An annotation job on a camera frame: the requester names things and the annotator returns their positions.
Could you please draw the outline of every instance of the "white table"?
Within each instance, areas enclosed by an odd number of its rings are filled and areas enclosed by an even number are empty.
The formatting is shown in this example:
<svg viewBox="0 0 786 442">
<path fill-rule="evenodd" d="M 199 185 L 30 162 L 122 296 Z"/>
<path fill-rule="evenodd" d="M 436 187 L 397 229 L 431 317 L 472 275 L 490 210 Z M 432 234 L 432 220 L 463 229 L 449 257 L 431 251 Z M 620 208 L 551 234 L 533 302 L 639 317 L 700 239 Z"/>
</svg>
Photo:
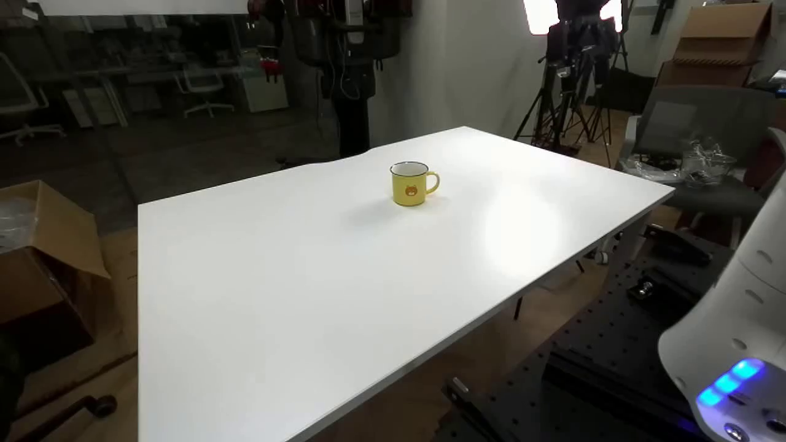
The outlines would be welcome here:
<svg viewBox="0 0 786 442">
<path fill-rule="evenodd" d="M 305 440 L 669 194 L 456 128 L 146 204 L 140 440 Z"/>
</svg>

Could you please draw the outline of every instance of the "mug handle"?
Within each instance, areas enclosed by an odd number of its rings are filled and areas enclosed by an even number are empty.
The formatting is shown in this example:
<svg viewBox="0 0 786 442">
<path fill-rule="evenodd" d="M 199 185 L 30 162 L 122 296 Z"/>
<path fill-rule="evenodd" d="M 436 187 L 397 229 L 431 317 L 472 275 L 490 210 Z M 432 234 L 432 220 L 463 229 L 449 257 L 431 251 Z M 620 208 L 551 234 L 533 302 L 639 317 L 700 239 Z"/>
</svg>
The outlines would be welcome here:
<svg viewBox="0 0 786 442">
<path fill-rule="evenodd" d="M 432 177 L 436 185 L 431 188 L 426 188 L 426 194 L 436 194 L 439 188 L 439 173 L 438 172 L 426 172 L 426 178 Z"/>
</svg>

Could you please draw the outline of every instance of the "white robot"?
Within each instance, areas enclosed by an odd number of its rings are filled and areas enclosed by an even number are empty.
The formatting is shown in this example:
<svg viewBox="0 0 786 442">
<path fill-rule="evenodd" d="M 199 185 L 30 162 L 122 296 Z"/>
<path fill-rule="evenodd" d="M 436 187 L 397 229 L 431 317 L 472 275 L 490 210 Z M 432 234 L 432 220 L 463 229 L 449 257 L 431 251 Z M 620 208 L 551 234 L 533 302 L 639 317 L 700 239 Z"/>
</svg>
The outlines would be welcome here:
<svg viewBox="0 0 786 442">
<path fill-rule="evenodd" d="M 786 442 L 786 177 L 658 355 L 712 440 Z"/>
</svg>

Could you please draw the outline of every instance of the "mug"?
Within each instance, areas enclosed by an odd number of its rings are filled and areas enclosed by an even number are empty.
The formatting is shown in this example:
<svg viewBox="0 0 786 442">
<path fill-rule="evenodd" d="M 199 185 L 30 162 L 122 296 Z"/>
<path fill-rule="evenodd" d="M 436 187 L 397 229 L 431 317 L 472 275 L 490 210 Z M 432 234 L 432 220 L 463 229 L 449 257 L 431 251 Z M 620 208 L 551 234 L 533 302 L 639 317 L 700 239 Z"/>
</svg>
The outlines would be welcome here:
<svg viewBox="0 0 786 442">
<path fill-rule="evenodd" d="M 390 166 L 393 173 L 393 202 L 397 207 L 421 207 L 426 204 L 428 194 L 436 194 L 439 188 L 439 173 L 431 172 L 423 162 L 395 162 Z"/>
</svg>

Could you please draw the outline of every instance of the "office chair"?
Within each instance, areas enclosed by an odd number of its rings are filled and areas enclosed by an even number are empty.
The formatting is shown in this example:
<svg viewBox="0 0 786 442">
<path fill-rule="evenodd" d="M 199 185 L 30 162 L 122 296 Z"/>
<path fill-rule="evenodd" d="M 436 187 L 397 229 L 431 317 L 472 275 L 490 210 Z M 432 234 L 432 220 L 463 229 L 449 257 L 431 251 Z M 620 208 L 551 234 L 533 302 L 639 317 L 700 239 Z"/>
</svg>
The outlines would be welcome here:
<svg viewBox="0 0 786 442">
<path fill-rule="evenodd" d="M 211 92 L 219 92 L 224 89 L 221 74 L 205 72 L 205 69 L 186 69 L 181 72 L 181 78 L 178 76 L 178 89 L 189 96 L 202 96 L 202 104 L 194 107 L 186 107 L 181 116 L 189 117 L 192 113 L 206 113 L 216 116 L 213 110 L 235 110 L 230 104 L 213 104 L 210 101 Z"/>
<path fill-rule="evenodd" d="M 30 113 L 49 107 L 44 91 L 40 97 L 31 92 L 24 76 L 18 65 L 0 52 L 0 117 L 27 117 Z M 23 144 L 24 137 L 52 132 L 67 137 L 62 126 L 23 126 L 18 129 L 2 132 L 0 139 L 13 137 L 16 144 Z"/>
<path fill-rule="evenodd" d="M 669 86 L 653 89 L 643 116 L 628 117 L 620 164 L 628 154 L 684 158 L 693 129 L 712 134 L 723 153 L 734 159 L 734 169 L 747 169 L 770 132 L 773 96 L 751 89 L 723 86 Z M 697 216 L 733 218 L 738 242 L 741 218 L 755 218 L 765 207 L 765 194 L 744 178 L 723 177 L 718 187 L 679 187 L 666 202 Z"/>
<path fill-rule="evenodd" d="M 0 337 L 0 440 L 4 440 L 11 431 L 23 390 L 24 390 L 23 363 L 16 349 Z M 71 403 L 70 408 L 63 408 L 62 412 L 52 415 L 47 422 L 30 430 L 27 434 L 19 434 L 19 442 L 44 440 L 81 409 L 89 409 L 94 417 L 109 417 L 116 412 L 116 408 L 117 408 L 117 399 L 114 396 L 101 396 L 101 398 L 86 396 Z"/>
</svg>

